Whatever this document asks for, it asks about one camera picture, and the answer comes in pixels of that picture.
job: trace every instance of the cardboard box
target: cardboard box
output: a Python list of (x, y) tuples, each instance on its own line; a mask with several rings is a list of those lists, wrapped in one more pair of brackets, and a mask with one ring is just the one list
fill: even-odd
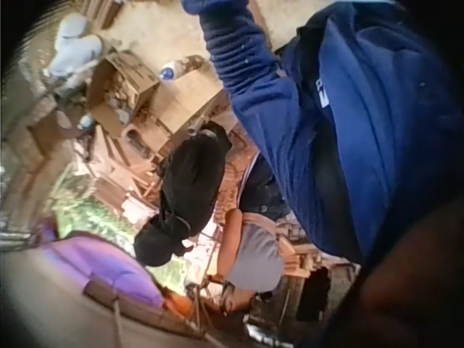
[[(115, 73), (123, 77), (129, 119), (126, 124), (120, 121), (116, 110), (105, 101), (105, 93)], [(106, 56), (95, 68), (92, 81), (87, 90), (87, 108), (92, 117), (113, 138), (121, 137), (124, 127), (132, 122), (140, 107), (153, 94), (160, 81), (144, 63), (130, 51), (112, 53)]]

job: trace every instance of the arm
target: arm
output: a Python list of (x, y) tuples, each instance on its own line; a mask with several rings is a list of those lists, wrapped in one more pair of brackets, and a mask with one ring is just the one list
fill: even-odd
[(278, 75), (278, 60), (247, 10), (247, 0), (183, 0), (200, 17), (207, 49), (233, 111), (270, 164), (286, 198), (307, 199), (314, 121), (302, 119), (294, 81)]

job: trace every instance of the plastic bottle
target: plastic bottle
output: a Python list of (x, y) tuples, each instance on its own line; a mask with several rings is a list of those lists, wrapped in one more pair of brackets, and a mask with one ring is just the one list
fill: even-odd
[(78, 38), (57, 52), (43, 74), (55, 78), (66, 77), (96, 59), (102, 49), (102, 40), (96, 35)]
[(86, 30), (87, 19), (78, 13), (65, 16), (59, 23), (55, 49), (60, 51), (69, 43), (77, 40)]
[(198, 54), (174, 60), (162, 67), (159, 77), (166, 81), (176, 80), (193, 70), (198, 70), (204, 62), (204, 58)]

